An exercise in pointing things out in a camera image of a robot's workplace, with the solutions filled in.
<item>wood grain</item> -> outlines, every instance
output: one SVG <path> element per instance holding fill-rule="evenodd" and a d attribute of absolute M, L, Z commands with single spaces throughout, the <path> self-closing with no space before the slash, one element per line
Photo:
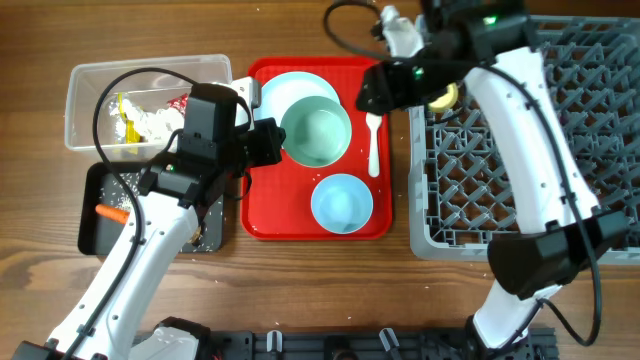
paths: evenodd
<path fill-rule="evenodd" d="M 411 17 L 419 11 L 417 1 L 394 3 Z M 101 264 L 76 247 L 84 178 L 93 161 L 63 144 L 71 69 L 91 62 L 222 53 L 231 59 L 234 77 L 240 77 L 264 56 L 344 55 L 320 27 L 328 4 L 6 0 L 0 6 L 0 359 L 10 358 L 21 340 L 43 343 Z M 640 17 L 640 6 L 631 1 L 605 6 L 596 0 L 545 0 L 530 5 L 539 14 Z M 366 13 L 346 12 L 336 17 L 336 28 L 372 46 L 367 40 L 371 22 Z M 170 315 L 217 330 L 462 325 L 482 305 L 493 279 L 486 264 L 413 256 L 408 131 L 406 114 L 394 113 L 395 218 L 386 236 L 356 243 L 262 243 L 244 233 L 238 208 L 227 204 L 226 246 L 213 255 L 180 255 L 142 329 Z M 637 358 L 640 268 L 606 266 L 602 276 L 601 338 L 586 350 L 558 329 L 564 359 Z M 592 304 L 588 275 L 581 275 L 556 302 L 586 333 Z M 548 311 L 537 324 L 560 326 Z"/>

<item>green bowl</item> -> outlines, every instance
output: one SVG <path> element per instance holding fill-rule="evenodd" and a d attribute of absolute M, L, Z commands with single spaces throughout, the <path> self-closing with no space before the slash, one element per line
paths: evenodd
<path fill-rule="evenodd" d="M 280 124 L 287 137 L 282 147 L 298 164 L 319 168 L 338 161 L 351 142 L 351 120 L 335 101 L 309 96 L 295 102 Z"/>

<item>yellow object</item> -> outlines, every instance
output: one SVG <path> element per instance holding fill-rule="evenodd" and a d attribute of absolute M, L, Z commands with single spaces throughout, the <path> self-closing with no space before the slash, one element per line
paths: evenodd
<path fill-rule="evenodd" d="M 451 83 L 447 86 L 447 93 L 429 103 L 429 110 L 443 113 L 453 107 L 458 101 L 458 86 Z"/>
<path fill-rule="evenodd" d="M 124 107 L 122 106 L 122 93 L 118 93 L 118 110 L 120 111 L 120 116 L 124 119 L 127 124 L 127 132 L 125 134 L 125 142 L 127 144 L 139 143 L 140 142 L 140 134 L 133 128 L 133 121 L 127 118 L 127 114 L 124 112 Z M 138 149 L 130 149 L 130 153 L 137 154 Z"/>

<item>white bin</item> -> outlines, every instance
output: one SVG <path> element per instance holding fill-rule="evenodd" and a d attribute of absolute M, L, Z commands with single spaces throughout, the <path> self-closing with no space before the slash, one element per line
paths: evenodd
<path fill-rule="evenodd" d="M 231 64 L 225 55 L 195 55 L 153 59 L 113 61 L 76 66 L 71 71 L 65 110 L 64 143 L 69 150 L 99 159 L 93 145 L 91 120 L 98 97 L 116 77 L 141 67 L 159 67 L 185 75 L 198 82 L 230 84 Z M 141 73 L 122 80 L 105 100 L 98 119 L 98 136 L 105 154 L 113 161 L 138 161 L 153 157 L 165 143 L 115 144 L 114 123 L 106 104 L 118 92 L 146 111 L 167 107 L 167 101 L 191 91 L 191 85 L 171 75 Z"/>

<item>yellow round object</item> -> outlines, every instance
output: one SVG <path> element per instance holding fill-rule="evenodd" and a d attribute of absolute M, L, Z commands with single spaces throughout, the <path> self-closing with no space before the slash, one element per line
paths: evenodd
<path fill-rule="evenodd" d="M 451 83 L 447 86 L 447 93 L 429 103 L 429 110 L 443 113 L 453 107 L 458 101 L 458 86 Z"/>

